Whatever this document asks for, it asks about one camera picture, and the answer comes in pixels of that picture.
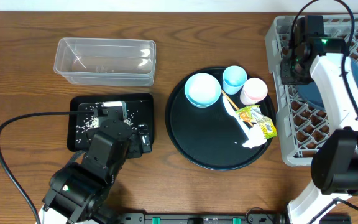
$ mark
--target clear plastic container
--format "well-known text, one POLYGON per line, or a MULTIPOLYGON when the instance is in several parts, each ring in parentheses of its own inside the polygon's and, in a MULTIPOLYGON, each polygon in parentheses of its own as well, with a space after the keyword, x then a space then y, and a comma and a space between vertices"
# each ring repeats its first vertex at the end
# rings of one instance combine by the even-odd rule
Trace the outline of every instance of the clear plastic container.
POLYGON ((155 42, 66 37, 59 41, 53 69, 72 84, 151 86, 155 42))

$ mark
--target wooden chopstick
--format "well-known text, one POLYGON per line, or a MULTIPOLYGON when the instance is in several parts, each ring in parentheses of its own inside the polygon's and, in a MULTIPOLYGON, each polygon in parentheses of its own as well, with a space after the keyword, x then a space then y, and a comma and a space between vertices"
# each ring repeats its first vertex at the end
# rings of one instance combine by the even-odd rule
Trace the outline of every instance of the wooden chopstick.
MULTIPOLYGON (((226 97, 226 99, 230 102, 230 104, 234 107, 234 109, 236 109, 236 111, 239 110, 239 107, 230 99, 230 97, 223 90, 221 90, 221 93, 226 97)), ((243 122, 246 122, 251 127, 254 127, 254 125, 249 121, 243 121, 243 122)))

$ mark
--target white wall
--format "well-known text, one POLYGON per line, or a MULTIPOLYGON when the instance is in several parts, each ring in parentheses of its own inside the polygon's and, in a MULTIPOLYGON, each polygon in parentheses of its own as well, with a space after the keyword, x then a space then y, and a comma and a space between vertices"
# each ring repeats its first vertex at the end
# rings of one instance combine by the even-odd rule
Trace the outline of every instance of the white wall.
MULTIPOLYGON (((310 0, 0 0, 0 11, 298 12, 310 0)), ((358 0, 345 0, 358 12, 358 0)), ((345 12, 333 0, 306 12, 345 12)))

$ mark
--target pink cup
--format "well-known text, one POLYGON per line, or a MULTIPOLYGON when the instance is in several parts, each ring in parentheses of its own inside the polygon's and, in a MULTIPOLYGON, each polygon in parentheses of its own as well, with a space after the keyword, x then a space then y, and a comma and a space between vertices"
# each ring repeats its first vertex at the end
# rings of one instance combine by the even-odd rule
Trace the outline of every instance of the pink cup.
POLYGON ((258 103, 267 96, 267 85, 259 78, 250 78, 242 87, 241 103, 249 106, 258 103))

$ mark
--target blue cup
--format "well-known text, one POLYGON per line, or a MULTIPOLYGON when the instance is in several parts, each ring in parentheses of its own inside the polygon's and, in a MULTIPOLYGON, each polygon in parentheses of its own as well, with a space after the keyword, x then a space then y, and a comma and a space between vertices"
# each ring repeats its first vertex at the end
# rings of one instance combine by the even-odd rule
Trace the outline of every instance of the blue cup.
POLYGON ((247 81, 247 72, 240 66, 233 65, 223 71, 223 91, 229 95, 236 94, 247 81))

